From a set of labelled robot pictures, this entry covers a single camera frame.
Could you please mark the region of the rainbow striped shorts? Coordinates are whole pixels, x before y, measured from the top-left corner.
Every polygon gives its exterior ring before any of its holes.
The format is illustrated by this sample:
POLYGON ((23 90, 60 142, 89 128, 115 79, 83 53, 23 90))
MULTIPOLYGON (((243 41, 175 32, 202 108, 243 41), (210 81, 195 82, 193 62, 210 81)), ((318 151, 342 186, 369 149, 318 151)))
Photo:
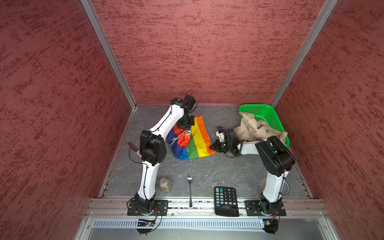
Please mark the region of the rainbow striped shorts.
POLYGON ((203 117, 197 116, 194 121, 195 125, 190 130, 182 130, 174 125, 166 138, 174 157, 179 160, 194 160, 216 153, 210 148, 213 142, 203 117))

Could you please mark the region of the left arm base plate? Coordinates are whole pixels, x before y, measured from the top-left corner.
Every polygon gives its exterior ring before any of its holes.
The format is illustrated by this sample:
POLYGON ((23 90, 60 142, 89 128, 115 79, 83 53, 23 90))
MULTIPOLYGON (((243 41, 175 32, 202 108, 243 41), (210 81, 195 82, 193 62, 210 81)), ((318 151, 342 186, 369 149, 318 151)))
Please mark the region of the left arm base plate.
POLYGON ((167 200, 153 200, 144 203, 131 200, 128 203, 127 216, 166 216, 168 204, 167 200))

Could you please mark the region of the beige shorts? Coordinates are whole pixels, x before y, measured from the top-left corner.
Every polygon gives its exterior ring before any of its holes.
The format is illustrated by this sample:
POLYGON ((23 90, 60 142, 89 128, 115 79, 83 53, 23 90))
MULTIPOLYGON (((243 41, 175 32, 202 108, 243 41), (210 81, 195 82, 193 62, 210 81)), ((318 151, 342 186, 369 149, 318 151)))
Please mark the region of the beige shorts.
POLYGON ((239 115, 242 117, 241 124, 234 131, 240 141, 266 140, 276 136, 283 144, 286 143, 287 132, 273 129, 264 120, 257 121, 254 114, 239 112, 239 115))

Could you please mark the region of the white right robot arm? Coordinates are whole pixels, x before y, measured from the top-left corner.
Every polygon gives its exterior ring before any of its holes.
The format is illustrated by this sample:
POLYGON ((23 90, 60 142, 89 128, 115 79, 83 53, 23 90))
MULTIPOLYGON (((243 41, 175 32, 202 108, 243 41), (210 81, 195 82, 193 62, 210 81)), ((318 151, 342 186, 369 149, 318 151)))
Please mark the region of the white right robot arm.
POLYGON ((218 139, 210 146, 210 150, 218 153, 231 153, 230 158, 241 155, 260 156, 267 179, 260 200, 245 201, 248 216, 285 216, 282 192, 286 178, 296 163, 295 157, 276 136, 265 140, 239 140, 234 129, 217 127, 218 139))

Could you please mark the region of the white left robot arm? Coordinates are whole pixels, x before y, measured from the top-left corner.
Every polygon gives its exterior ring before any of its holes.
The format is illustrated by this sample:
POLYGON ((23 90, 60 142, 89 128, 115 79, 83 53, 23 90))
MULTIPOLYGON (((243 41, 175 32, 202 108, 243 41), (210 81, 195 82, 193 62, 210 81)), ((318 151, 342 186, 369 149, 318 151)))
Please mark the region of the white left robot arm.
POLYGON ((176 126, 189 135, 194 126, 194 116, 190 115, 196 100, 191 95, 183 99, 175 98, 161 120, 150 130, 142 131, 140 148, 143 165, 141 184, 134 196, 134 203, 141 213, 149 215, 155 208, 156 177, 161 162, 167 155, 166 139, 176 126))

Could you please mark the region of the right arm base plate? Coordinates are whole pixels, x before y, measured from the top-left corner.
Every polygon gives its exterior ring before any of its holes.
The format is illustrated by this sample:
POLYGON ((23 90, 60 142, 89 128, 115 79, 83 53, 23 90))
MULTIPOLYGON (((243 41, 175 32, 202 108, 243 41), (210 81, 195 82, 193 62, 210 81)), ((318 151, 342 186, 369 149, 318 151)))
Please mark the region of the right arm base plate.
POLYGON ((287 215, 285 206, 280 200, 272 204, 270 210, 262 210, 260 206, 260 200, 248 200, 245 201, 245 209, 248 217, 285 217, 287 215))

